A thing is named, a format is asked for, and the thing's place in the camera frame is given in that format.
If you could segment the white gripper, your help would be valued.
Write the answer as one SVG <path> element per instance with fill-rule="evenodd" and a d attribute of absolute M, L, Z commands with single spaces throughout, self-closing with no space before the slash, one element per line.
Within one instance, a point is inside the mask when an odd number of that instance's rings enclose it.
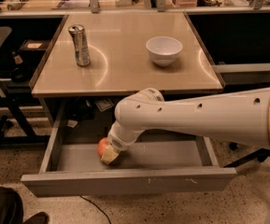
<path fill-rule="evenodd" d="M 132 142 L 123 141 L 113 132 L 108 133 L 107 141 L 110 145 L 103 145 L 101 155 L 101 161 L 105 164 L 112 163 L 119 157 L 120 151 L 127 150 L 132 144 Z"/>

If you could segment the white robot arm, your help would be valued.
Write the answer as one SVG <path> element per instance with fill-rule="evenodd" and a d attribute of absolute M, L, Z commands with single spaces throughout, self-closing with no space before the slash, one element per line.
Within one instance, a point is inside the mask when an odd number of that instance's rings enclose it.
<path fill-rule="evenodd" d="M 270 88 L 166 102 L 147 88 L 120 100 L 116 121 L 98 143 L 102 162 L 112 163 L 146 130 L 207 136 L 270 151 Z"/>

